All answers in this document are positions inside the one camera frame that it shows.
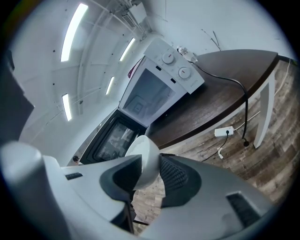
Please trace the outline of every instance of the table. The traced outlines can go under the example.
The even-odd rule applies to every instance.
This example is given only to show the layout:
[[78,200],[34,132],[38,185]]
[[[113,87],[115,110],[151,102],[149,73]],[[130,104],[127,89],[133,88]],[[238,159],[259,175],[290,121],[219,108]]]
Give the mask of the table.
[[[258,148],[271,118],[275,94],[273,70],[279,61],[278,54],[262,50],[228,50],[207,53],[197,58],[197,64],[206,71],[241,82],[248,91],[249,102],[258,94],[261,95],[261,113],[254,141],[254,146]],[[239,85],[196,70],[204,78],[204,84],[191,95],[183,96],[154,121],[147,131],[147,136],[160,149],[196,134],[207,133],[245,107],[244,93]]]

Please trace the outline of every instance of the ceiling light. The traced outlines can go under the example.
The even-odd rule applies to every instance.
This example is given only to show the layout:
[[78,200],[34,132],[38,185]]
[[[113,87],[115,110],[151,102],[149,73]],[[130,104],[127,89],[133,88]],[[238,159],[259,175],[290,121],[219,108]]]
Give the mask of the ceiling light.
[[62,96],[62,102],[64,103],[64,108],[65,108],[65,113],[66,113],[67,120],[70,121],[72,119],[72,116],[71,116],[71,110],[70,110],[70,105],[69,105],[69,95],[68,94],[65,94],[64,96]]
[[128,44],[128,46],[126,47],[124,53],[122,54],[120,61],[122,61],[126,55],[126,53],[128,52],[128,50],[130,49],[131,45],[135,42],[135,39],[131,39],[130,43]]
[[75,36],[78,25],[87,9],[88,9],[88,6],[86,6],[82,3],[79,4],[77,10],[74,13],[74,16],[72,17],[70,25],[67,29],[64,45],[62,47],[61,59],[60,59],[60,61],[62,61],[62,62],[69,60],[69,55],[70,55],[73,38]]
[[109,82],[109,85],[108,85],[108,88],[107,88],[107,91],[106,91],[106,95],[109,93],[109,89],[112,86],[113,80],[114,80],[114,77],[112,77],[111,80],[110,80],[110,82]]

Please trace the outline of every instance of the power strip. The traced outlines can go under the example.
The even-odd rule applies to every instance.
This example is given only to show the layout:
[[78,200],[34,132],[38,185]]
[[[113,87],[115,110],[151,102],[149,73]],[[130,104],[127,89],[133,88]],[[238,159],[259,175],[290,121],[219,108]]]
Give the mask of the power strip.
[[233,126],[215,129],[215,136],[216,137],[227,136],[226,131],[229,131],[228,135],[233,135]]

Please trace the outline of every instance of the dark wooden tabletop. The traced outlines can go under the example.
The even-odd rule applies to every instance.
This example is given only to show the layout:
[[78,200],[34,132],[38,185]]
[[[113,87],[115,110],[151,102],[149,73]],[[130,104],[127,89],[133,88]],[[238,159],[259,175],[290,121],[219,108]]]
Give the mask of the dark wooden tabletop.
[[[238,80],[250,97],[278,61],[276,52],[228,50],[200,55],[197,64],[212,74]],[[147,136],[160,149],[206,130],[244,103],[244,92],[239,85],[197,71],[204,84],[191,95],[183,96],[150,126]]]

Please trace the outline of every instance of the oven door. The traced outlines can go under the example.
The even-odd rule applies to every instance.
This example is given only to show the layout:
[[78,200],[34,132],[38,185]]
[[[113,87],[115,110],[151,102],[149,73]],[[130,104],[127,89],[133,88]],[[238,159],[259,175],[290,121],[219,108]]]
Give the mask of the oven door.
[[119,110],[148,127],[186,92],[166,71],[144,57],[124,92]]
[[80,162],[92,164],[122,158],[146,128],[116,110],[100,128]]

